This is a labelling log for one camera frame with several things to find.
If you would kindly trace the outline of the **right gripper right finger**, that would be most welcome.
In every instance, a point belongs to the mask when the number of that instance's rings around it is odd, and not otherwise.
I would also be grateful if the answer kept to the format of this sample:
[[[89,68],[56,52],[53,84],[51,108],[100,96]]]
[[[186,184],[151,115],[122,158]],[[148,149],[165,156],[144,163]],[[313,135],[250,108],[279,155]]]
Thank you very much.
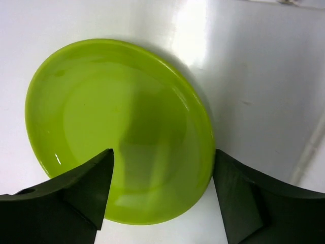
[[[228,243],[324,243],[324,194],[216,150],[213,180]]]

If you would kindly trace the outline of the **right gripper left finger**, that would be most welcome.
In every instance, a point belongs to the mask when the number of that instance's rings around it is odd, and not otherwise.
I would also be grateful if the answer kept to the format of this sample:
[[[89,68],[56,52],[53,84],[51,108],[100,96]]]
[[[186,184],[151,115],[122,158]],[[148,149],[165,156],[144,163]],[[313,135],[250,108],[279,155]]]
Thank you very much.
[[[106,149],[46,182],[1,195],[1,243],[94,243],[113,167],[114,152]]]

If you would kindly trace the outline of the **lime green plate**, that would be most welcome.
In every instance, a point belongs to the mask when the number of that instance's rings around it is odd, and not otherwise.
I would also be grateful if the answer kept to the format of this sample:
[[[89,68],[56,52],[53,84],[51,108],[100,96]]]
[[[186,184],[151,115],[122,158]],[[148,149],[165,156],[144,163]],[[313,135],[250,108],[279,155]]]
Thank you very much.
[[[173,65],[129,42],[89,39],[51,54],[29,84],[25,123],[49,177],[113,149],[111,221],[178,217],[212,176],[215,139],[204,103]]]

